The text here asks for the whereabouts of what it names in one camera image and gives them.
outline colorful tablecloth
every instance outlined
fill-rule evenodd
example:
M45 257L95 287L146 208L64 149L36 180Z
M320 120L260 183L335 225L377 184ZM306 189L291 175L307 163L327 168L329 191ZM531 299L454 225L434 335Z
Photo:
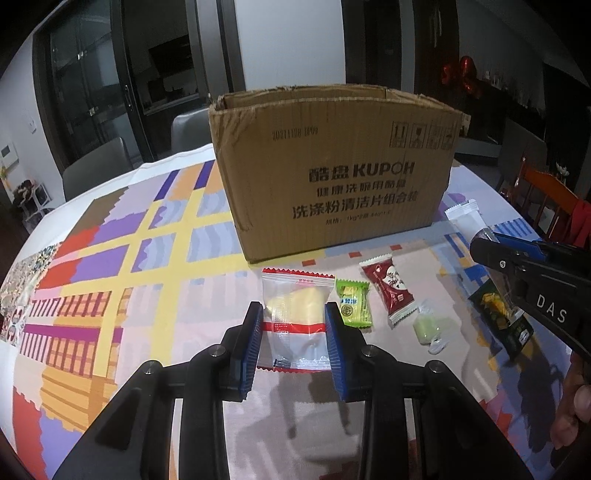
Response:
M546 479L553 471L549 431L567 349L533 320L533 340L510 363L468 303L486 274L443 211L470 198L494 230L536 238L488 185L455 166L432 226L265 265L362 279L359 261L393 253L415 298L429 299L456 322L457 335L438 358L481 402L534 476ZM12 409L0 410L0 426L14 432L7 437L31 473L51 478L142 362L188 361L241 323L249 302L261 299L260 266L248 265L241 253L214 161L92 202L33 294L16 346L0 348L18 349ZM404 362L424 365L433 358L415 337L414 315L392 327L373 289L369 304L374 326L364 330L368 343ZM181 404L173 421L171 479L177 478ZM355 467L363 405L339 403L330 372L259 370L248 400L224 408L232 478L335 480Z

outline dark red candy package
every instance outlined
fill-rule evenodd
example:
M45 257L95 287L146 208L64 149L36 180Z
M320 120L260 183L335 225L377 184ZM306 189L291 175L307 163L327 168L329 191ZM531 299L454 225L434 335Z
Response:
M365 260L359 266L378 289L388 309L388 318L393 325L417 309L413 295L394 268L392 254Z

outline orange wooden chair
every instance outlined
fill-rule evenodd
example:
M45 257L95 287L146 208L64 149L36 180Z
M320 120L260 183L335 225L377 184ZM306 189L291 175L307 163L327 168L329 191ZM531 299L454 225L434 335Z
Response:
M525 199L520 206L517 203L519 185L524 181L528 182L530 186L525 194ZM544 200L538 208L535 219L531 220L528 211L531 206L531 194L534 189L541 190L544 195ZM561 241L564 238L564 235L570 226L570 218L573 214L574 207L579 201L577 196L571 192L566 185L560 183L552 174L543 173L530 167L527 164L525 157L521 160L521 168L519 170L519 175L517 175L517 179L515 180L515 184L508 192L508 200L515 210L517 210L525 219L529 219L534 230L540 233L546 241ZM555 204L555 211L554 217L548 227L548 231L544 233L541 231L539 223L544 208L548 205L549 200Z

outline tablecloth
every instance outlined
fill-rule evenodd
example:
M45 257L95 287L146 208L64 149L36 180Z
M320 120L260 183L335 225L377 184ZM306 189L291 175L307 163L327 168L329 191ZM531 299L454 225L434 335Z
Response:
M34 232L31 243L40 247L46 245L39 239L63 243L31 298L16 346L0 342L0 427L39 480L53 476L142 362L188 361L241 323L251 300L261 299L262 265L248 265L241 253L213 150L183 161L184 168L172 171L166 170L175 161L164 162L161 174L139 183L116 179L48 215ZM486 273L443 211L470 198L494 230L537 237L488 185L454 166L430 227L264 265L362 279L359 261L393 253L417 301L429 300L457 325L438 359L480 401L534 476L545 479L552 473L549 430L567 348L532 320L534 338L511 363L467 302ZM368 343L404 362L433 359L415 337L414 315L392 327L374 289L369 304ZM171 479L177 478L181 404L173 421ZM339 403L330 372L259 370L247 401L225 404L224 417L232 478L340 479L359 454L363 405Z

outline cardboard box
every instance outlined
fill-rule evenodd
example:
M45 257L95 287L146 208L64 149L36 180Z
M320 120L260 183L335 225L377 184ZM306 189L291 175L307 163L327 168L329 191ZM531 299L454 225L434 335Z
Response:
M209 109L249 262L431 224L463 114L368 85L232 93Z

